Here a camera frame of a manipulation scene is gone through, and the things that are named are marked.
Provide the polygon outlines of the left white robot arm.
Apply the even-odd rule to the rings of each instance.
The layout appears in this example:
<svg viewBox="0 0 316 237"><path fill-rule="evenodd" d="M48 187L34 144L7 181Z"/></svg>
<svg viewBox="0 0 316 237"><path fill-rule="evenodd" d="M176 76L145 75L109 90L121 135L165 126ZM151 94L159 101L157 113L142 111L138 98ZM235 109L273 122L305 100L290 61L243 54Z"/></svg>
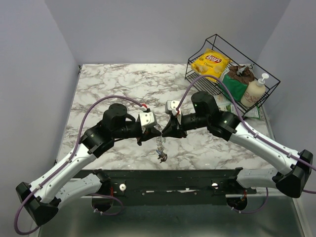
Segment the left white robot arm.
<svg viewBox="0 0 316 237"><path fill-rule="evenodd" d="M104 195L109 182L100 172L92 173L76 185L66 187L85 166L112 148L119 139L135 138L137 144L159 137L155 114L145 106L137 118L128 114L126 106L112 104L95 126L79 134L79 142L53 168L31 183L21 182L16 192L22 206L38 226L49 222L59 208L76 197L90 193Z"/></svg>

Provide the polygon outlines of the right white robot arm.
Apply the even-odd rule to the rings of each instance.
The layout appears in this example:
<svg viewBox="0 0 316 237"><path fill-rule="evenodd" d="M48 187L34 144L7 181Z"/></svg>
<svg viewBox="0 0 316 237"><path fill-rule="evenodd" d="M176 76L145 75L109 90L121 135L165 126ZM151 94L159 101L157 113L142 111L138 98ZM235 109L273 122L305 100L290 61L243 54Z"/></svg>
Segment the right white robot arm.
<svg viewBox="0 0 316 237"><path fill-rule="evenodd" d="M165 112L170 120L162 131L163 137L185 138L187 131L207 128L214 136L238 144L272 165L270 169L242 169L227 181L234 194L244 188L274 188L299 198L312 171L313 154L287 148L258 132L231 112L219 110L215 98L199 91L191 96L194 113L181 114L179 101L168 100Z"/></svg>

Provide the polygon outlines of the metal disc with keyrings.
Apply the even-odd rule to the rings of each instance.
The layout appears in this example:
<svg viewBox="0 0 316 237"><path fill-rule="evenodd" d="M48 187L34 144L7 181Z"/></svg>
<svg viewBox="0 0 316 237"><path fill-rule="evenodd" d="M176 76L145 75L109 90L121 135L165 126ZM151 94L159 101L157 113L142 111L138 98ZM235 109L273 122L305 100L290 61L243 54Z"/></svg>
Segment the metal disc with keyrings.
<svg viewBox="0 0 316 237"><path fill-rule="evenodd" d="M159 136L156 138L156 143L157 143L157 152L159 155L165 155L164 153L164 146L163 144L165 143L165 138Z"/></svg>

